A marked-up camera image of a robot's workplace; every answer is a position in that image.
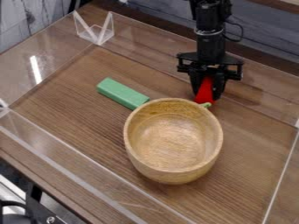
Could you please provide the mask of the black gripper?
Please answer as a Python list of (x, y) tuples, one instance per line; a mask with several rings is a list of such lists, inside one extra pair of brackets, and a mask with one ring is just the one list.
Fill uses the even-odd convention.
[(216, 73), (212, 82), (212, 100), (216, 101), (225, 86), (225, 79), (240, 81), (242, 78), (242, 65), (241, 59), (234, 58), (226, 53), (214, 62), (198, 61), (196, 52), (180, 52), (176, 54), (176, 59), (178, 60), (177, 72), (189, 73), (190, 89), (196, 95), (201, 87), (201, 74), (192, 69), (198, 69), (201, 72), (208, 72), (209, 74)]

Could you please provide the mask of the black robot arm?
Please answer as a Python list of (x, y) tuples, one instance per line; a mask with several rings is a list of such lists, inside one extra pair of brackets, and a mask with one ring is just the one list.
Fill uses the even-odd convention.
[(238, 42), (241, 38), (225, 35), (229, 0), (189, 0), (189, 5), (196, 22), (196, 51), (176, 54), (177, 71), (189, 76), (193, 101), (213, 103), (224, 92), (226, 81), (242, 78), (242, 60), (225, 53), (225, 40)]

